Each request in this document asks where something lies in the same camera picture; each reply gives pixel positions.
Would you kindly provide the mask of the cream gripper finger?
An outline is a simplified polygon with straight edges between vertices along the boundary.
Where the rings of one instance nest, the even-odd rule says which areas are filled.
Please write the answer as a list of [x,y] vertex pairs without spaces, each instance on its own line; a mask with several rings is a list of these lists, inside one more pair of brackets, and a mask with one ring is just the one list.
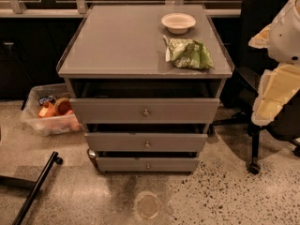
[[269,45],[269,32],[271,25],[268,24],[257,35],[252,37],[248,45],[256,49],[265,49]]
[[251,121],[266,126],[300,90],[300,66],[280,63],[266,70],[259,83],[259,95],[254,101]]

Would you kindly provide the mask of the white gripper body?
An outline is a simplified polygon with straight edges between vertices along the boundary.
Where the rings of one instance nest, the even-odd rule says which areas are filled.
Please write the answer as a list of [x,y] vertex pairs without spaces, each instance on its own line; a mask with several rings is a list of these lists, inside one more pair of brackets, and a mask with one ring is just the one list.
[[280,63],[300,63],[300,0],[289,0],[271,23],[268,55]]

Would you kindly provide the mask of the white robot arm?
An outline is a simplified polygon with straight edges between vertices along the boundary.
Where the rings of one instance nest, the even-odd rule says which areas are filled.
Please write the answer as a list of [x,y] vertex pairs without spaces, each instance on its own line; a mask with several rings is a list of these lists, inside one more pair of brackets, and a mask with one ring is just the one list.
[[251,121],[267,126],[300,90],[300,0],[289,0],[274,20],[248,43],[278,62],[261,76]]

